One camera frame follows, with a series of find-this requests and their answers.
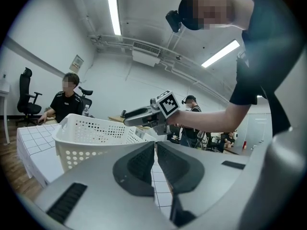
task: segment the table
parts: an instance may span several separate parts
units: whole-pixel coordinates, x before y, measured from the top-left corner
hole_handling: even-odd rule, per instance
[[[124,122],[124,118],[121,117],[121,116],[113,116],[113,117],[108,117],[110,121],[115,121],[115,122],[120,122],[120,123],[123,123]],[[138,129],[146,132],[149,127],[143,127],[143,126],[136,126]]]
[[[251,149],[248,148],[242,149],[242,147],[224,148],[224,150],[233,154],[243,155],[243,156],[250,156],[251,153],[253,152],[253,150]]]
[[[52,131],[58,124],[22,127],[17,129],[17,155],[31,178],[42,187],[64,174],[60,158],[56,155]]]
[[[8,132],[8,119],[7,119],[7,96],[10,92],[10,84],[5,80],[0,80],[0,96],[4,97],[3,102],[3,122],[4,122],[4,130],[5,130],[5,137],[6,137],[6,143],[10,144],[10,137]]]

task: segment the ceiling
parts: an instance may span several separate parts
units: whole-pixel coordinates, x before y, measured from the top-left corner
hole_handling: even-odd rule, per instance
[[[142,40],[160,47],[160,58],[208,85],[229,99],[236,84],[237,48],[208,68],[201,64],[236,39],[243,45],[241,30],[236,27],[190,31],[184,26],[173,33],[165,16],[177,10],[181,0],[118,0],[122,37],[114,35],[107,0],[73,0],[88,36],[100,52],[131,55],[133,41]]]

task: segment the pipe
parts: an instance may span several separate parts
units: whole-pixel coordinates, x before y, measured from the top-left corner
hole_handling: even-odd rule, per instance
[[[153,44],[153,43],[149,43],[149,42],[146,42],[146,41],[143,41],[143,40],[139,40],[139,39],[136,39],[136,38],[132,38],[132,37],[126,37],[126,36],[117,36],[117,35],[105,35],[105,34],[100,34],[99,36],[107,36],[107,37],[122,37],[124,39],[129,39],[129,40],[132,40],[132,41],[137,41],[137,42],[141,42],[141,43],[145,43],[145,44],[149,44],[149,45],[152,45],[154,47],[157,47],[157,48],[161,48],[161,49],[164,49],[164,50],[167,50],[175,55],[178,55],[177,52],[173,51],[173,50],[170,50],[168,48],[165,48],[163,46],[160,46],[160,45],[157,45],[157,44]],[[185,56],[181,56],[182,58],[186,59],[187,61],[193,63],[194,65],[197,65],[199,66],[199,64],[197,62],[195,62],[194,60],[191,60],[189,59],[188,57],[185,57]]]
[[[92,26],[92,23],[89,21],[89,16],[88,16],[88,11],[87,11],[86,5],[85,5],[85,3],[84,3],[83,0],[80,0],[80,1],[81,1],[82,6],[83,6],[83,9],[84,9],[85,19],[86,19],[87,22],[89,23],[89,25],[90,25],[90,27],[91,27],[93,33],[95,34],[95,36],[97,36],[97,35],[96,35],[96,32],[95,32],[95,29],[94,29],[94,27]]]
[[[228,103],[228,100],[227,100],[225,97],[221,96],[221,95],[220,95],[219,93],[217,93],[215,90],[213,90],[212,88],[210,88],[208,85],[204,84],[203,82],[199,81],[198,79],[196,79],[196,78],[194,78],[194,77],[192,77],[192,76],[186,74],[185,72],[182,72],[182,71],[180,71],[180,70],[177,70],[176,68],[173,68],[172,71],[175,71],[175,72],[177,72],[177,73],[179,73],[179,74],[182,74],[182,75],[184,75],[184,76],[186,76],[186,77],[189,77],[190,79],[195,80],[195,82],[198,81],[199,83],[196,83],[197,85],[199,85],[199,84],[202,85],[208,92],[210,92],[211,94],[213,94],[215,97],[217,97],[217,98],[223,100],[223,102]]]
[[[107,41],[105,41],[105,44],[107,44],[108,46],[121,46],[121,47],[125,47],[125,48],[132,48],[131,45],[125,46],[125,45],[128,45],[128,44],[109,44]],[[180,70],[175,69],[174,66],[175,66],[175,62],[173,62],[173,65],[170,66],[170,67],[172,68],[172,69],[171,69],[171,72],[172,72],[173,74],[178,75],[178,76],[180,76],[180,77],[182,77],[182,78],[188,80],[189,82],[193,83],[193,85],[194,85],[194,84],[196,84],[197,86],[198,86],[199,84],[202,85],[202,86],[204,87],[204,89],[205,89],[207,92],[209,92],[211,95],[213,95],[215,98],[221,100],[222,102],[224,102],[224,103],[226,103],[226,104],[228,103],[228,100],[227,100],[227,99],[225,99],[225,98],[224,98],[223,96],[221,96],[219,93],[217,93],[216,91],[214,91],[213,89],[211,89],[209,86],[207,86],[206,84],[204,84],[204,83],[201,82],[200,80],[198,80],[198,79],[196,79],[196,78],[194,78],[194,77],[192,77],[192,76],[190,76],[190,75],[188,75],[188,74],[186,74],[186,73],[184,73],[184,72],[182,72],[182,71],[180,71]]]
[[[182,35],[183,35],[183,33],[184,33],[185,30],[186,30],[186,27],[184,27],[184,28],[182,29],[182,31],[181,31],[181,33],[180,33],[180,36],[177,38],[177,40],[176,40],[176,42],[175,42],[175,44],[174,44],[172,50],[174,50],[174,49],[176,48],[176,46],[177,46],[177,44],[179,43],[179,40],[181,39],[181,37],[182,37]]]
[[[100,35],[100,36],[119,37],[119,36],[116,36],[116,35]],[[175,55],[178,55],[177,52],[172,51],[172,50],[167,49],[167,48],[164,48],[164,47],[162,47],[162,46],[156,45],[156,44],[152,44],[152,43],[149,43],[149,42],[146,42],[146,41],[142,41],[142,40],[138,40],[138,39],[130,38],[130,37],[124,37],[124,36],[123,36],[122,38],[130,39],[130,40],[134,40],[134,41],[139,41],[139,42],[146,43],[146,44],[150,44],[150,45],[153,45],[153,46],[155,46],[155,47],[165,49],[165,50],[167,50],[167,51],[169,51],[169,52],[171,52],[171,53],[173,53],[173,54],[175,54]],[[130,45],[130,44],[109,44],[107,41],[105,41],[105,43],[106,43],[107,45],[109,45],[109,46],[116,46],[116,45],[122,46],[122,45],[123,45],[123,46],[130,46],[130,48],[132,48],[132,45]],[[193,60],[191,60],[191,59],[189,59],[189,58],[187,58],[187,57],[185,57],[185,56],[181,56],[181,57],[182,57],[182,58],[185,58],[186,60],[192,62],[193,64],[195,64],[195,65],[197,65],[197,66],[199,66],[199,64],[197,64],[197,63],[194,62]],[[186,65],[186,64],[184,64],[184,63],[182,63],[182,62],[176,61],[176,63],[178,63],[178,64],[180,64],[180,65],[182,65],[182,66],[184,66],[184,67],[191,68],[189,65]],[[224,85],[225,87],[227,87],[229,91],[233,91],[233,89],[232,89],[228,84],[226,84],[226,83],[224,83],[223,81],[221,81],[220,79],[218,79],[216,76],[214,76],[214,75],[213,75],[212,73],[210,73],[208,70],[206,70],[206,72],[209,73],[209,74],[211,74],[211,75],[212,75],[216,80],[218,80],[219,82],[223,83],[223,85]]]
[[[172,38],[173,38],[173,35],[174,35],[174,32],[172,32],[172,34],[171,34],[171,36],[170,36],[170,38],[169,38],[169,40],[168,40],[168,42],[167,42],[166,48],[168,48],[169,44],[171,43]]]

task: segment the man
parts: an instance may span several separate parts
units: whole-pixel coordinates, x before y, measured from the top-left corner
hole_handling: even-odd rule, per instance
[[[207,132],[235,130],[257,95],[268,99],[273,135],[289,120],[275,96],[301,54],[306,38],[282,0],[182,0],[178,14],[191,30],[235,26],[243,30],[247,61],[237,59],[236,87],[226,110],[215,113],[177,111],[167,120]]]
[[[187,108],[191,108],[192,112],[201,112],[201,109],[196,102],[196,98],[193,95],[188,95],[186,97],[185,104]],[[197,144],[197,134],[199,131],[187,126],[182,126],[182,127],[183,129],[182,129],[180,144],[182,146],[196,148],[195,146]]]
[[[56,114],[56,121],[59,123],[68,114],[82,114],[83,104],[82,100],[73,90],[79,84],[79,77],[77,74],[69,72],[66,73],[63,81],[63,91],[58,92],[54,97],[48,111],[46,111],[38,120],[38,123],[46,122],[48,116]]]
[[[228,135],[225,136],[224,142],[225,142],[224,148],[233,147],[235,144],[234,133],[229,132]]]

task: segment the white table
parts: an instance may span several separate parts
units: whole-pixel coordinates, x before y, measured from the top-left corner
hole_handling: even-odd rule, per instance
[[[34,176],[42,187],[46,187],[61,175],[64,170],[56,154],[52,131],[58,124],[22,127],[17,129],[17,154],[22,160],[29,178]],[[169,218],[173,196],[158,163],[156,152],[151,169],[155,204],[161,213]]]
[[[3,102],[3,121],[4,121],[4,130],[5,130],[5,137],[6,137],[6,143],[10,144],[10,137],[8,132],[8,119],[7,119],[7,96],[10,92],[10,84],[2,79],[0,80],[0,96],[4,97]]]
[[[29,178],[34,176],[42,187],[64,174],[56,155],[52,131],[58,124],[22,127],[17,129],[17,154]]]

